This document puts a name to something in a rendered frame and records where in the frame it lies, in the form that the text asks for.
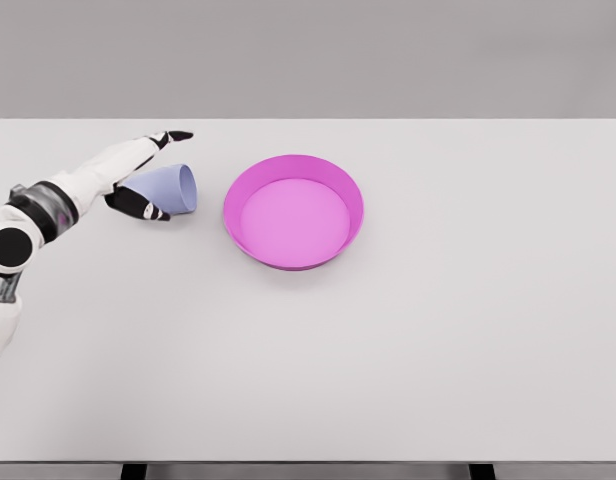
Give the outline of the pink round plate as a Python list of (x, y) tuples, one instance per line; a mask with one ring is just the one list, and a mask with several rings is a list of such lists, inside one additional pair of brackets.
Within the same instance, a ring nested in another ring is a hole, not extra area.
[(365, 215), (361, 189), (336, 164), (287, 154), (244, 170), (227, 191), (226, 231), (236, 246), (272, 268), (301, 271), (345, 251)]

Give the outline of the pale blue cup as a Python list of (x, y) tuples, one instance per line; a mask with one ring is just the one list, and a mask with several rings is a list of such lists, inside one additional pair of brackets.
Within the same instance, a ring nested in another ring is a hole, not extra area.
[(198, 192), (191, 168), (185, 164), (161, 167), (139, 173), (122, 183), (148, 202), (143, 217), (165, 220), (166, 216), (192, 213), (197, 209)]

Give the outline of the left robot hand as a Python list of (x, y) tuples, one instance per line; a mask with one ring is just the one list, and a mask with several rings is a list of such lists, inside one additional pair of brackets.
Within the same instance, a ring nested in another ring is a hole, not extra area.
[(81, 216), (90, 209), (94, 200), (102, 197), (109, 208), (132, 218), (148, 221), (143, 217), (142, 208), (148, 202), (136, 192), (123, 187), (122, 183), (145, 166), (167, 145), (189, 140), (190, 131), (169, 130), (143, 136), (107, 148), (99, 155), (82, 164), (67, 181), (73, 189), (71, 196)]

